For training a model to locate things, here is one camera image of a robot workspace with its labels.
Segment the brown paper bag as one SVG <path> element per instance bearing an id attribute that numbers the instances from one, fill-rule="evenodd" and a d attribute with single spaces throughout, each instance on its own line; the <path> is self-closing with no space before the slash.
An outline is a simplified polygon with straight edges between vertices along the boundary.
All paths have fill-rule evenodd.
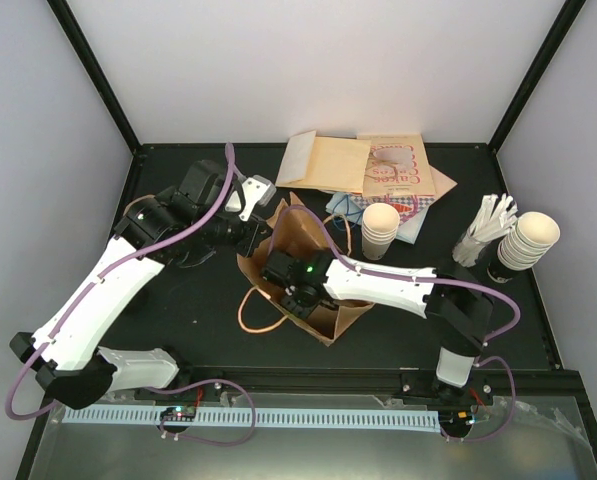
<path id="1" fill-rule="evenodd" d="M 275 236 L 264 240 L 250 257 L 237 257 L 238 268 L 251 283 L 251 292 L 258 292 L 274 308 L 282 313 L 283 321 L 290 320 L 326 346 L 332 345 L 353 323 L 374 305 L 360 300 L 327 300 L 316 306 L 307 318 L 301 319 L 281 304 L 286 295 L 283 287 L 278 287 L 262 277 L 262 270 L 270 250 L 290 255 L 301 266 L 307 268 L 313 264 L 320 250 L 330 253 L 325 236 L 306 212 L 304 205 L 293 192 L 288 200 L 282 200 L 276 206 L 274 214 L 267 219 L 267 225 Z"/>

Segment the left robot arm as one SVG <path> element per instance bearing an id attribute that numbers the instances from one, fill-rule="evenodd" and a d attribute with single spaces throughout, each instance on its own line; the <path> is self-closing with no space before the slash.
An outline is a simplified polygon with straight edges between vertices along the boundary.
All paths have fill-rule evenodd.
<path id="1" fill-rule="evenodd" d="M 168 265 L 190 266 L 220 246 L 247 257 L 271 234 L 254 212 L 275 194 L 272 182 L 245 177 L 230 160 L 194 162 L 179 186 L 134 200 L 97 265 L 66 304 L 12 351 L 54 400 L 74 410 L 117 390 L 155 388 L 171 399 L 192 388 L 191 372 L 164 348 L 114 350 L 100 342 L 140 291 Z"/>

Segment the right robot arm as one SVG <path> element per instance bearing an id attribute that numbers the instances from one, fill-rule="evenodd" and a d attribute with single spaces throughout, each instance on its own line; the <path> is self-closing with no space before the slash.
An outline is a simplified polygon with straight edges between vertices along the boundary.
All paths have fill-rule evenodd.
<path id="1" fill-rule="evenodd" d="M 399 268 L 335 256 L 319 250 L 303 260 L 272 251 L 261 269 L 264 281 L 283 290 L 280 305 L 305 320 L 318 307 L 345 301 L 384 305 L 432 324 L 440 341 L 435 376 L 414 396 L 443 403 L 461 400 L 484 349 L 493 296 L 464 268 Z"/>

